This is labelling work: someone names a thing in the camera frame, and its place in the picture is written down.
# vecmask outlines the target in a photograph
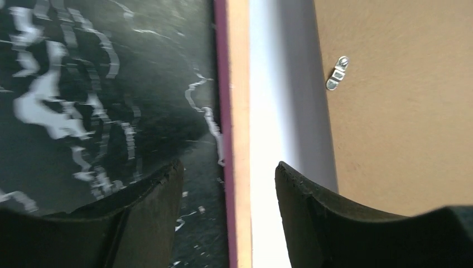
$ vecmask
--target dark padding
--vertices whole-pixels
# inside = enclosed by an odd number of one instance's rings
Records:
[[[292,268],[473,267],[472,206],[412,218],[390,214],[321,187],[283,162],[276,191]]]
[[[0,267],[168,267],[183,174],[174,161],[70,214],[0,209]]]

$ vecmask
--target black marbled board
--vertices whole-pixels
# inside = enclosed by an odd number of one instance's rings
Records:
[[[179,158],[170,267],[228,267],[213,20],[212,0],[0,0],[0,205],[70,212]]]

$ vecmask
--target white wall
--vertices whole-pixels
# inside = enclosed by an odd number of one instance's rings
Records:
[[[250,0],[254,268],[289,268],[274,186],[285,161],[337,191],[313,0]]]

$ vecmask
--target screw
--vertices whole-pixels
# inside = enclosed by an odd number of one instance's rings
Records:
[[[340,60],[340,66],[342,67],[346,67],[348,65],[348,59],[347,58],[343,58]]]

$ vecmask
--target purple edge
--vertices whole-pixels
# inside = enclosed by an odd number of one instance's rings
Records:
[[[235,222],[235,189],[233,178],[233,148],[231,136],[230,71],[226,0],[214,0],[217,64],[220,96],[220,118],[225,152],[226,228],[230,268],[237,268],[237,230]]]

